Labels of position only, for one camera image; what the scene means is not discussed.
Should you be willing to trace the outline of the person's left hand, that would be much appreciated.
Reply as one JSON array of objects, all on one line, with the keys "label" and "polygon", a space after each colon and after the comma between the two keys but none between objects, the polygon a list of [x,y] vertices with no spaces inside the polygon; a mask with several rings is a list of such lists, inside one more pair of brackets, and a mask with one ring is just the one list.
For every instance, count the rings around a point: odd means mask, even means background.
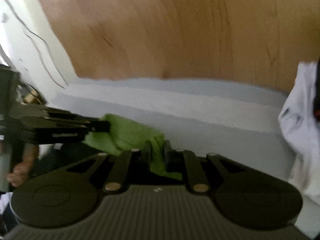
[{"label": "person's left hand", "polygon": [[13,171],[7,175],[7,181],[13,187],[21,186],[29,178],[29,173],[39,158],[39,145],[25,144],[22,161],[14,166]]}]

